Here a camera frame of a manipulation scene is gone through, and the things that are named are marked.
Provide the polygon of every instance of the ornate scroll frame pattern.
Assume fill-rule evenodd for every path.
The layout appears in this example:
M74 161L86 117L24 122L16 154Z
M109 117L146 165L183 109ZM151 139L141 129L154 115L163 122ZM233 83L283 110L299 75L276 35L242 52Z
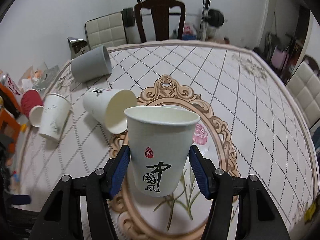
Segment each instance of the ornate scroll frame pattern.
M201 99L201 95L194 93L191 87L179 85L179 83L169 75L162 75L153 87L145 88L138 98L139 106L163 106L176 105L182 106L190 111L200 115L201 121L207 127L208 132L213 138L217 149L219 166L228 171L232 176L240 177L236 162L237 152L231 141L231 134L228 130L228 124L217 116L214 116L210 104ZM127 132L114 135L110 139L110 157L115 157L122 144L128 144ZM178 239L194 240L200 239L203 233L206 221L193 231L181 235L169 235L159 232L149 226L140 216L134 206L129 191L129 183L124 178L122 189L115 198L109 202L109 206L117 213L119 227L133 240L144 239Z

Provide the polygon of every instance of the red cup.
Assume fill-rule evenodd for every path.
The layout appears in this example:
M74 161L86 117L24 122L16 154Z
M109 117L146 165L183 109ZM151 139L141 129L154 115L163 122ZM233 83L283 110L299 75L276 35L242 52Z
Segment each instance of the red cup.
M40 126L43 102L37 90L31 89L23 94L21 109L33 126Z

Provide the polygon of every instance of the metal screw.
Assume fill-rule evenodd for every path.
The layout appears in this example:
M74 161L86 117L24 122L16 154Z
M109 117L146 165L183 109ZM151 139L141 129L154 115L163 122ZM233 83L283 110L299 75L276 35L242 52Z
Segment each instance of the metal screw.
M256 175L250 175L249 179L252 180L252 181L257 181L258 177Z
M215 173L218 175L222 175L224 173L224 171L222 169L216 169Z
M104 169L97 169L96 170L96 174L97 175L101 175L101 174L103 174L104 173Z
M64 176L61 178L61 180L64 181L64 182L68 181L69 179L70 179L70 176L69 176L69 175L64 175Z

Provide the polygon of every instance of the dotted diamond pattern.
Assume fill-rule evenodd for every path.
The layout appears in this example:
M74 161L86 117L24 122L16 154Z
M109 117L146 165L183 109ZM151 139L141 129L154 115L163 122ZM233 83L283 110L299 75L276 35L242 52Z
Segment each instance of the dotted diamond pattern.
M131 89L138 97L142 89L153 86L161 75L169 74L180 85L188 85L201 94L214 114L228 124L241 176L259 177L287 228L292 228L295 218L301 215L299 209L312 203L313 181L317 180L303 132L268 73L266 80L249 74L235 56L259 65L250 54L231 49L194 46L124 49L110 53L111 76L84 84L73 83L62 92L54 91L70 100L72 111L59 144L38 136L36 128L31 130L21 191L30 194L34 201L25 208L40 211L64 174L86 176L105 165L111 134L82 106L82 97L91 87ZM86 214L85 201L81 203L82 213ZM235 202L233 217L237 217L237 210ZM83 228L85 239L90 238L86 215ZM116 228L119 237L125 239ZM233 220L231 230L235 228Z

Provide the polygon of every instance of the green stem print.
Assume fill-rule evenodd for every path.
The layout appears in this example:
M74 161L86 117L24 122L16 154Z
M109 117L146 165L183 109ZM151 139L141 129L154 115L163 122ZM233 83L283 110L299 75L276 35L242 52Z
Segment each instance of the green stem print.
M170 207L170 215L169 215L168 224L167 224L167 231L170 229L172 216L173 216L173 209L174 209L174 205L175 204L181 205L184 208L184 210L187 212L189 218L191 220L193 220L192 213L191 213L191 207L192 207L192 204L194 203L194 201L196 200L196 198L198 197L198 195L200 194L200 191L198 191L197 193L195 193L192 196L192 193L193 193L193 191L195 189L195 186L194 186L195 175L193 174L192 169L190 169L190 177L189 177L189 180L190 180L191 184L189 185L188 190L187 190L187 183L186 183L185 178L184 178L186 172L187 172L187 169L185 169L183 171L183 173L182 173L182 175L180 177L180 182L183 185L183 191L176 197L174 197L173 193L168 195L168 196L165 196L164 200L161 201L159 203L159 205L153 210L153 212L155 212L158 208L160 208L165 203ZM182 195L185 195L186 204L179 200L179 198Z

